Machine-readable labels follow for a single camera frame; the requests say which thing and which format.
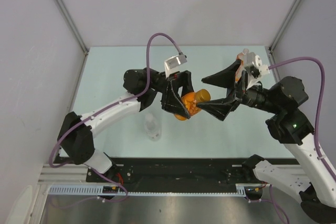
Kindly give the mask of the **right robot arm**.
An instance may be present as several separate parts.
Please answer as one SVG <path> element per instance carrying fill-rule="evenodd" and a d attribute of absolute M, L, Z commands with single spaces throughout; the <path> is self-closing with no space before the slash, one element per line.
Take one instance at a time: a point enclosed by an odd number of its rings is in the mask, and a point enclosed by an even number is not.
<path fill-rule="evenodd" d="M 242 164 L 243 179 L 268 182 L 295 199 L 313 221 L 335 223 L 335 168 L 318 143 L 318 126 L 299 109 L 308 100 L 304 85 L 300 79 L 287 76 L 265 89 L 260 81 L 269 72 L 270 67 L 260 60 L 236 60 L 202 80 L 225 88 L 227 96 L 199 103 L 198 107 L 219 120 L 225 120 L 241 104 L 271 113 L 266 121 L 270 135 L 295 157 L 306 178 L 288 174 L 253 155 Z"/>

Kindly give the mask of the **orange bottle cap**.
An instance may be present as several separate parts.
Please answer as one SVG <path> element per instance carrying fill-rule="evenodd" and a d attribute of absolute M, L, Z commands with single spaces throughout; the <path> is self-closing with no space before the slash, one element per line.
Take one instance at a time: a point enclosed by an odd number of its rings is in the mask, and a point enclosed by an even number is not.
<path fill-rule="evenodd" d="M 207 102 L 211 100 L 211 95 L 206 89 L 200 89 L 195 92 L 194 100 L 196 103 Z"/>

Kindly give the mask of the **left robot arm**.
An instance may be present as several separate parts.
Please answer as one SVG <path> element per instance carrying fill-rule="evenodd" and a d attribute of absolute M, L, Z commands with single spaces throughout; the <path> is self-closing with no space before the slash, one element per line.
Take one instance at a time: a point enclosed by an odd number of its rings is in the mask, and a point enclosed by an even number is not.
<path fill-rule="evenodd" d="M 189 119 L 191 114 L 182 102 L 182 95 L 193 92 L 191 72 L 175 72 L 169 77 L 153 69 L 131 69 L 124 73 L 126 92 L 110 104 L 78 115 L 65 116 L 58 136 L 58 144 L 76 165 L 87 165 L 97 171 L 105 182 L 115 178 L 112 160 L 94 146 L 93 140 L 115 122 L 147 109 L 161 93 L 162 110 Z"/>

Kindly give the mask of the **small orange juice bottle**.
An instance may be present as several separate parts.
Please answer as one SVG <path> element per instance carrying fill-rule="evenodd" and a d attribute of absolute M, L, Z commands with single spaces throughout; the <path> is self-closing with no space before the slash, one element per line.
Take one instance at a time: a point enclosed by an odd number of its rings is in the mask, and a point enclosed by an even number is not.
<path fill-rule="evenodd" d="M 190 92 L 182 96 L 182 102 L 187 108 L 190 116 L 194 116 L 201 111 L 201 109 L 196 106 L 198 103 L 195 102 L 194 95 L 195 92 Z"/>

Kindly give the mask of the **large orange tea bottle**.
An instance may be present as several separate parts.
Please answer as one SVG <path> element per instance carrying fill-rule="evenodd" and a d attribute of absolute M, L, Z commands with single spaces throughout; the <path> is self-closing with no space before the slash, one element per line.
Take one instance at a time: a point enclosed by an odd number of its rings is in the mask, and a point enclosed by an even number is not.
<path fill-rule="evenodd" d="M 244 48 L 241 53 L 239 53 L 236 59 L 240 60 L 240 65 L 235 73 L 235 82 L 238 82 L 241 78 L 242 71 L 244 70 L 244 60 L 246 59 L 246 55 L 249 53 L 249 49 Z"/>

